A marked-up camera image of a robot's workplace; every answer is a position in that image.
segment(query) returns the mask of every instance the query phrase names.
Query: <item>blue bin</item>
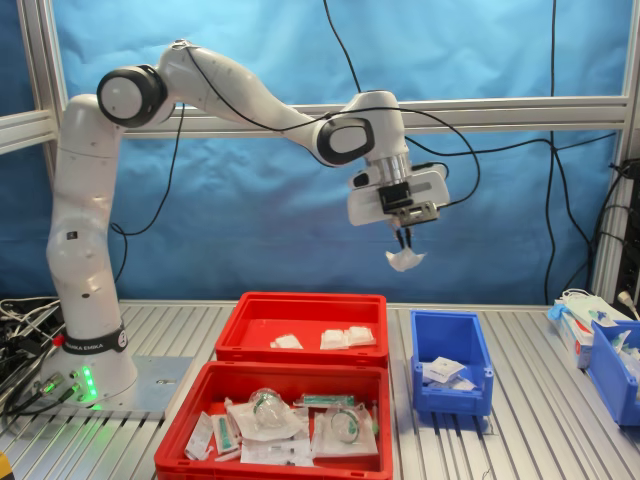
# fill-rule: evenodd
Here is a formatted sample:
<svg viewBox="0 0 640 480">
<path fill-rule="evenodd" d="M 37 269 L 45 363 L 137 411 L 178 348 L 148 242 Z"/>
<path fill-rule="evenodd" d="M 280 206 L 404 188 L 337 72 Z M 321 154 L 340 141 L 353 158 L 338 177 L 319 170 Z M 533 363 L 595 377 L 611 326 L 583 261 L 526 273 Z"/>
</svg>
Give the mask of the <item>blue bin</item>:
<svg viewBox="0 0 640 480">
<path fill-rule="evenodd" d="M 418 411 L 489 415 L 493 394 L 493 367 L 475 313 L 411 311 L 413 333 L 413 406 Z M 421 362 L 438 357 L 462 363 L 460 375 L 479 389 L 470 392 L 427 387 L 422 384 Z"/>
<path fill-rule="evenodd" d="M 640 323 L 616 322 L 617 327 L 603 328 L 593 322 L 593 348 L 589 375 L 600 398 L 618 425 L 640 425 L 640 402 L 636 401 L 638 382 L 611 346 L 619 334 L 631 330 L 625 343 L 640 347 Z"/>
</svg>

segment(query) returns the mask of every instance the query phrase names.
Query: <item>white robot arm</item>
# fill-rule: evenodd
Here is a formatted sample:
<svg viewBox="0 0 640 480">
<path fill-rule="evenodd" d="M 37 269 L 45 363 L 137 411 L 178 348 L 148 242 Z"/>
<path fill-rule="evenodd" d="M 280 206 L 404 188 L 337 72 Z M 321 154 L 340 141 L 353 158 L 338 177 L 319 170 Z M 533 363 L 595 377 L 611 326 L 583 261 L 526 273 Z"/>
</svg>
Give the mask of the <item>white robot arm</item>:
<svg viewBox="0 0 640 480">
<path fill-rule="evenodd" d="M 449 202 L 438 168 L 412 172 L 398 103 L 390 92 L 358 94 L 339 113 L 314 119 L 284 105 L 238 63 L 179 40 L 154 68 L 107 74 L 97 95 L 73 98 L 60 130 L 47 259 L 65 317 L 43 378 L 77 383 L 68 403 L 87 405 L 136 379 L 107 249 L 118 147 L 126 129 L 166 120 L 177 102 L 220 118 L 277 131 L 330 167 L 364 157 L 350 184 L 354 225 L 388 220 L 398 227 L 434 220 Z"/>
</svg>

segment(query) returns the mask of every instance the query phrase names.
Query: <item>blue backdrop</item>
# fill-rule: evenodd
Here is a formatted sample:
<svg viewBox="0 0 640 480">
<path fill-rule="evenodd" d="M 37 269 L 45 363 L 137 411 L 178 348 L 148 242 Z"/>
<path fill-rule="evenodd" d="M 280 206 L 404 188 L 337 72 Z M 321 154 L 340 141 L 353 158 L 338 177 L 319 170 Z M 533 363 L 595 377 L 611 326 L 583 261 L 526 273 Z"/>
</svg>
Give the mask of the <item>blue backdrop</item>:
<svg viewBox="0 0 640 480">
<path fill-rule="evenodd" d="M 243 63 L 287 103 L 353 96 L 321 0 L 236 3 L 191 0 L 176 9 L 159 1 L 54 2 L 70 96 L 94 92 L 115 67 L 154 63 L 180 37 Z M 329 4 L 363 89 L 389 89 L 400 100 L 548 95 L 551 1 Z M 559 2 L 557 95 L 621 93 L 630 12 L 630 0 Z M 11 38 L 19 40 L 17 34 Z M 556 138 L 561 146 L 605 133 L 560 132 Z M 541 136 L 547 134 L 468 139 L 484 149 Z M 454 135 L 417 139 L 436 150 L 464 150 Z M 606 192 L 613 145 L 609 138 L 561 152 L 574 216 L 587 232 Z M 123 143 L 112 219 L 126 231 L 152 218 L 172 149 L 171 140 Z M 52 291 L 44 258 L 46 174 L 43 162 L 31 158 L 38 154 L 36 148 L 0 161 L 0 292 Z M 414 163 L 429 159 L 412 148 Z M 447 162 L 452 198 L 460 198 L 473 186 L 473 162 Z M 400 274 L 384 256 L 398 249 L 390 230 L 348 222 L 346 180 L 360 162 L 327 169 L 280 139 L 183 139 L 164 210 L 151 230 L 130 239 L 120 295 L 237 298 L 261 289 L 371 292 L 392 301 L 541 303 L 550 253 L 544 218 L 549 150 L 528 145 L 481 155 L 480 162 L 478 192 L 415 229 L 415 250 L 428 255 Z M 586 257 L 566 216 L 558 177 L 556 170 L 553 293 Z M 31 185 L 43 195 L 31 188 L 26 193 Z M 111 234 L 109 242 L 117 270 L 122 240 Z"/>
</svg>

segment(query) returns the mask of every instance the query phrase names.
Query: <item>cardboard box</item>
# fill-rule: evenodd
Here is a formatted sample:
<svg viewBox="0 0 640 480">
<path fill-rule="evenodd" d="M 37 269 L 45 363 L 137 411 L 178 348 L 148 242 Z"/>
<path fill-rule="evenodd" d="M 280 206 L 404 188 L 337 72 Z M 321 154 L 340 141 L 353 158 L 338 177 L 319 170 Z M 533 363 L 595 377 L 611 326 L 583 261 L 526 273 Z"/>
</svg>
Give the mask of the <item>cardboard box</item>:
<svg viewBox="0 0 640 480">
<path fill-rule="evenodd" d="M 577 368 L 588 368 L 593 347 L 593 332 L 580 323 L 571 313 L 563 312 L 553 320 L 564 346 Z"/>
</svg>

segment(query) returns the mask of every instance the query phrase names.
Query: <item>metal worktable surface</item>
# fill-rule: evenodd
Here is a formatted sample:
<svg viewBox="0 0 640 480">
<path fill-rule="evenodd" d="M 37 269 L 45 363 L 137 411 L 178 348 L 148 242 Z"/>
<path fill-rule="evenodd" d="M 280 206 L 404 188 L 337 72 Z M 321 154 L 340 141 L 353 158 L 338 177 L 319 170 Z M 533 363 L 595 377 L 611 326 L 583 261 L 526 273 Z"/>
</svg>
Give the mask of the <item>metal worktable surface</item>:
<svg viewBox="0 0 640 480">
<path fill-rule="evenodd" d="M 154 478 L 153 455 L 234 302 L 124 301 L 133 352 L 193 356 L 187 387 L 166 421 L 77 417 L 73 410 L 18 423 L 0 437 L 17 479 Z M 478 312 L 495 369 L 486 418 L 411 407 L 411 308 Z M 640 430 L 621 429 L 540 307 L 390 304 L 390 385 L 396 479 L 640 479 Z"/>
</svg>

